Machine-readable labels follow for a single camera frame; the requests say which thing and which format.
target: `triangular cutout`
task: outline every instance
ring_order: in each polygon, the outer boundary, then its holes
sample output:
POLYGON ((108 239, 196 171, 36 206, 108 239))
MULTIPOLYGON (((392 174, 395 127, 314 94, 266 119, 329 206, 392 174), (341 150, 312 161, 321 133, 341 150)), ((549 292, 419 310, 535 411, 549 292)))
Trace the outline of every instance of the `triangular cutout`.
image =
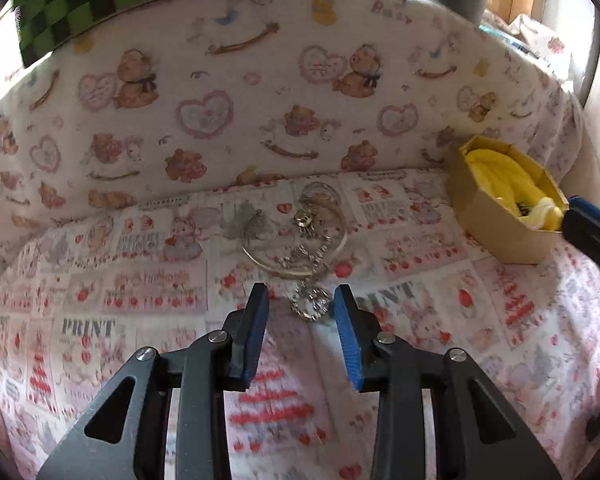
POLYGON ((117 444, 125 429, 126 413, 131 403, 136 380, 132 377, 123 379, 102 407, 93 415, 84 428, 84 434, 89 438, 117 444))
POLYGON ((472 379, 467 381, 467 386, 474 406, 480 441, 483 444, 496 444, 514 438, 516 433, 513 428, 482 385, 472 379))

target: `metal pin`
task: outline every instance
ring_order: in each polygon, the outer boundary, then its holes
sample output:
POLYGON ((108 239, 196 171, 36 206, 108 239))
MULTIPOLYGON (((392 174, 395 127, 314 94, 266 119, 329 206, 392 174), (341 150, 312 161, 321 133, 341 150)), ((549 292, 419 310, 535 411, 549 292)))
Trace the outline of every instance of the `metal pin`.
POLYGON ((229 335, 224 330, 213 330, 213 332, 209 332, 207 337, 212 343, 224 343, 229 335))
POLYGON ((376 339, 378 339, 379 343, 383 345, 390 345, 395 342, 395 334, 393 332, 380 332, 376 339))
POLYGON ((145 346, 136 352, 136 359, 138 359, 138 361, 148 361, 149 359, 152 359, 154 355, 155 349, 150 346, 145 346))
POLYGON ((449 350, 449 358, 456 363, 463 363, 466 361, 466 352, 461 348, 452 348, 449 350))

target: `yellow box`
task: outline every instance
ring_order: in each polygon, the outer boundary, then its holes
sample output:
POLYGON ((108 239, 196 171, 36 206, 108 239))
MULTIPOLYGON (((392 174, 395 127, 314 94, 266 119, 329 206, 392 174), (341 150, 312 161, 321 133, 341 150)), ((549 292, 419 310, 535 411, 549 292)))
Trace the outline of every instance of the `yellow box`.
POLYGON ((482 190, 464 156, 480 148, 509 155, 531 176, 556 205, 566 211, 567 200, 553 177, 513 144, 477 136, 458 148, 450 161, 446 192, 458 223, 504 264, 538 264, 561 240, 555 231, 534 231, 482 190))

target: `cardboard box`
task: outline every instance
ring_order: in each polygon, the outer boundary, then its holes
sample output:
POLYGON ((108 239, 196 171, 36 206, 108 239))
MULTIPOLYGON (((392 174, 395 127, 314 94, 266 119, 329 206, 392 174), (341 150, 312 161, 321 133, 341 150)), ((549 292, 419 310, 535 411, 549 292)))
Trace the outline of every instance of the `cardboard box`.
POLYGON ((552 176, 512 144, 474 137, 458 149, 450 161, 446 192, 458 223, 504 264, 538 264, 561 240, 560 232, 533 231, 479 186, 464 156, 487 148, 513 158, 556 205, 566 211, 568 202, 552 176))

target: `printed bedsheet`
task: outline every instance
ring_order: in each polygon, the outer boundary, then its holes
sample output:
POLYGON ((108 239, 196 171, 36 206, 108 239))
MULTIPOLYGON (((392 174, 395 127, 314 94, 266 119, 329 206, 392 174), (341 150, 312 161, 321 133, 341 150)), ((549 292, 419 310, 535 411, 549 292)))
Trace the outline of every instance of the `printed bedsheet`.
POLYGON ((352 390, 334 322, 291 314, 292 284, 238 250, 256 208, 267 250, 296 243, 290 219, 304 195, 350 222, 323 285, 349 283, 384 330, 418 348, 466 348, 573 478, 600 373, 600 272, 566 243, 538 266, 500 264, 455 222, 445 177, 343 173, 197 192, 28 242, 0 276, 0 408, 20 471, 34 477, 138 347, 188 346, 263 281, 272 299, 260 367, 246 393, 226 394, 234 479, 368 478, 377 396, 352 390))

